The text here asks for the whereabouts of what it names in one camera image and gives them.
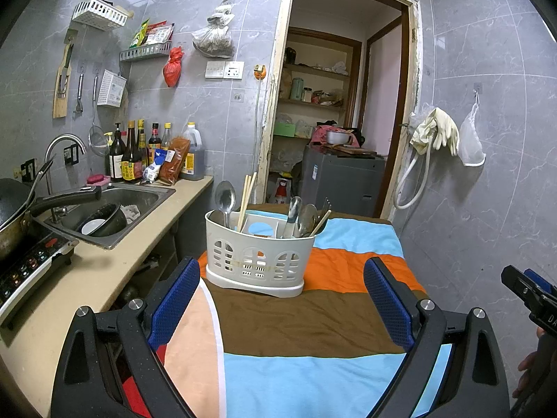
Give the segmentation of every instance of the red plastic bag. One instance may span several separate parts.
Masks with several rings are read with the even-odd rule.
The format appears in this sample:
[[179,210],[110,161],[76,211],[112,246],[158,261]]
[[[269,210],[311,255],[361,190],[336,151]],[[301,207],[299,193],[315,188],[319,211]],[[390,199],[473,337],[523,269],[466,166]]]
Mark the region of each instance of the red plastic bag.
[[176,86],[182,73],[182,47],[171,48],[171,58],[163,67],[164,81],[169,88]]

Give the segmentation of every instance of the blue stripe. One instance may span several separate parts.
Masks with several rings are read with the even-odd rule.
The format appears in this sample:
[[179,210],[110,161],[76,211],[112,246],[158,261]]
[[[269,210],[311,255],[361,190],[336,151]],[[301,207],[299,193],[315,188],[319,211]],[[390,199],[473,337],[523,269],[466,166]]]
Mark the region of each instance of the blue stripe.
[[[442,346],[412,416],[429,411],[449,354],[450,345]],[[404,357],[252,357],[225,353],[227,418],[365,417]]]
[[[255,215],[286,219],[285,215],[261,210],[249,210]],[[377,253],[404,257],[402,246],[390,224],[362,222],[351,218],[333,218],[321,234],[315,237],[316,248],[343,248],[352,253]]]

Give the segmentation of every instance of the orange stripe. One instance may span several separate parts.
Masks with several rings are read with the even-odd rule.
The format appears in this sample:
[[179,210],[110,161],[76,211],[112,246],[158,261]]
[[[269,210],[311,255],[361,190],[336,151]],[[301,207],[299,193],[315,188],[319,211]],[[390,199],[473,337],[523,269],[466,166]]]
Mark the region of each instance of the orange stripe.
[[[408,268],[406,261],[398,256],[378,255],[376,253],[352,253],[342,248],[312,248],[304,273],[304,290],[327,289],[341,293],[363,292],[368,290],[364,285],[364,264],[374,256],[378,256],[391,271],[397,281],[402,281],[411,290],[425,293],[423,286]],[[205,276],[207,252],[199,259],[201,276]]]

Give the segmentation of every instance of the metal screw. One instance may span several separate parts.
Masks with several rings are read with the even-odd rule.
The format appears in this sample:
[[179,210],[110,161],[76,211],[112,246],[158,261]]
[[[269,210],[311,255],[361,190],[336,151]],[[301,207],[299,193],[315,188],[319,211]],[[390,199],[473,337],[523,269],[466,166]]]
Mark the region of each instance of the metal screw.
[[419,305],[425,310],[425,311],[431,311],[433,308],[435,308],[435,303],[433,303],[431,300],[428,299],[423,299]]
[[80,318],[82,318],[83,316],[85,316],[85,314],[87,314],[89,311],[89,307],[79,307],[77,308],[77,311],[75,312],[75,314],[77,316],[79,316]]
[[484,317],[486,317],[486,312],[481,308],[474,308],[474,316],[476,316],[478,319],[483,319]]
[[143,300],[141,299],[133,299],[130,303],[127,304],[131,309],[139,309],[143,306]]

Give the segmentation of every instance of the green box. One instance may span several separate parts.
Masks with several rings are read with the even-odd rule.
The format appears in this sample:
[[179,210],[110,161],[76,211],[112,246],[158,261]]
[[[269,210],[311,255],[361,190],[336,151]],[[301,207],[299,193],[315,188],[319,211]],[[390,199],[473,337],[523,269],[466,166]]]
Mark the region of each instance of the green box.
[[275,122],[275,135],[294,137],[295,131],[295,124],[286,124],[286,122]]

